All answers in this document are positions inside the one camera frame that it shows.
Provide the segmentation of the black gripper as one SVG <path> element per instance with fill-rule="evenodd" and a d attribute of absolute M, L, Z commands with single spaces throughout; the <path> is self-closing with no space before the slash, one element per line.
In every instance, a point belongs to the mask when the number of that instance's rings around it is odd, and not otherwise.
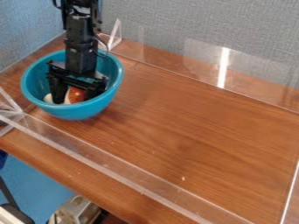
<path fill-rule="evenodd" d="M 97 41 L 76 42 L 64 40 L 65 61 L 49 59 L 46 78 L 50 87 L 50 96 L 54 104 L 64 103 L 69 87 L 85 91 L 84 100 L 88 101 L 105 92 L 108 77 L 98 75 L 97 66 Z"/>

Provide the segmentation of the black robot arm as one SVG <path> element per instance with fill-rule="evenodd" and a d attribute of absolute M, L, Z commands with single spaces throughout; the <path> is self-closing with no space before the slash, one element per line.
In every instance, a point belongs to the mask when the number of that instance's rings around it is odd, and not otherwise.
<path fill-rule="evenodd" d="M 106 56 L 98 53 L 98 43 L 106 45 L 96 34 L 97 24 L 101 23 L 98 0 L 60 0 L 60 5 L 52 0 L 52 4 L 60 10 L 66 32 L 65 61 L 46 62 L 52 101 L 61 104 L 70 87 L 84 91 L 86 101 L 102 94 L 108 85 L 108 78 L 98 78 L 96 71 L 97 57 Z"/>

